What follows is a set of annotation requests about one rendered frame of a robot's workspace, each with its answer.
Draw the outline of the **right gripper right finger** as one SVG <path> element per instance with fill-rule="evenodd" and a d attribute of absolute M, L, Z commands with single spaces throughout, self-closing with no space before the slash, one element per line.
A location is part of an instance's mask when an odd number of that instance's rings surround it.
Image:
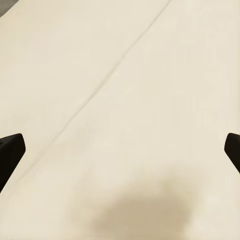
<path fill-rule="evenodd" d="M 224 151 L 240 173 L 240 135 L 228 133 Z"/>

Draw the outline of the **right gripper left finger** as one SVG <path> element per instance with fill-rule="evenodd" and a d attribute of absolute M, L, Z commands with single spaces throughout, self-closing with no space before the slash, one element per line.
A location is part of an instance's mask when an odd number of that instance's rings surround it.
<path fill-rule="evenodd" d="M 25 152 L 25 141 L 21 133 L 0 138 L 0 193 Z"/>

